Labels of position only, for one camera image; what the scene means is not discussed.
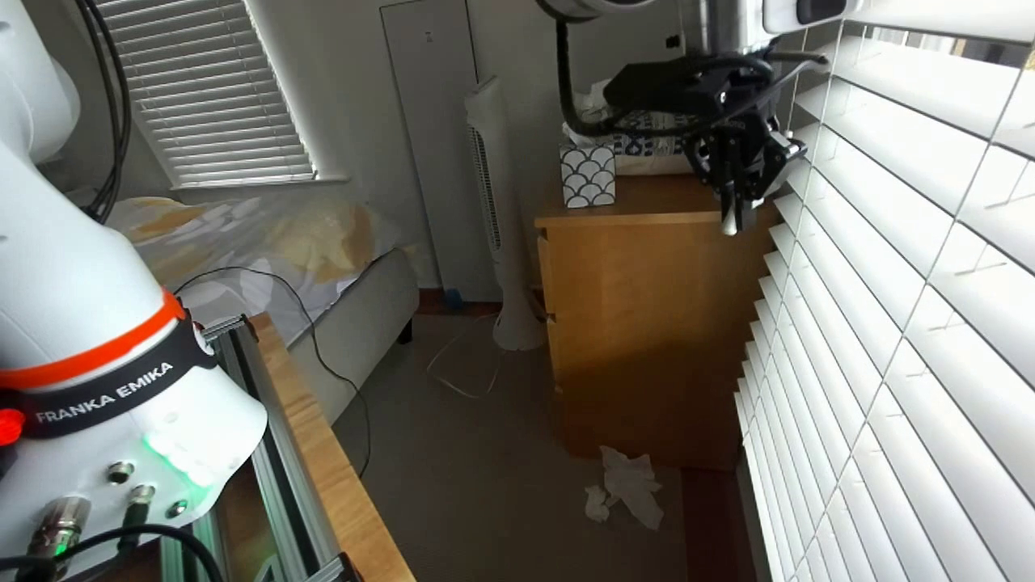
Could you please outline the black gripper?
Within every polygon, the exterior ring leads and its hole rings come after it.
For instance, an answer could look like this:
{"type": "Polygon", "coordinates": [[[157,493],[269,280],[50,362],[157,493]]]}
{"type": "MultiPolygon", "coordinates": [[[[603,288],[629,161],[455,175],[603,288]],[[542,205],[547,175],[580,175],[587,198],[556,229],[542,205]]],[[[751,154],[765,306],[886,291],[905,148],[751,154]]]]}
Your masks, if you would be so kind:
{"type": "Polygon", "coordinates": [[[740,234],[740,201],[759,210],[787,169],[805,154],[805,143],[773,113],[746,111],[689,143],[685,157],[721,195],[721,234],[740,234]]]}

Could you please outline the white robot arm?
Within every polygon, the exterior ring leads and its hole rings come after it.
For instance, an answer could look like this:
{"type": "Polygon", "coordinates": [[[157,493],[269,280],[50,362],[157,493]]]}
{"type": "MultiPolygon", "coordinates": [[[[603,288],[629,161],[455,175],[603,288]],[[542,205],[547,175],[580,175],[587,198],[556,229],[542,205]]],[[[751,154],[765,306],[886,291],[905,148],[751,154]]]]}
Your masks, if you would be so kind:
{"type": "Polygon", "coordinates": [[[269,410],[137,245],[37,171],[77,86],[22,0],[0,24],[4,582],[65,582],[155,537],[195,548],[269,410]]]}

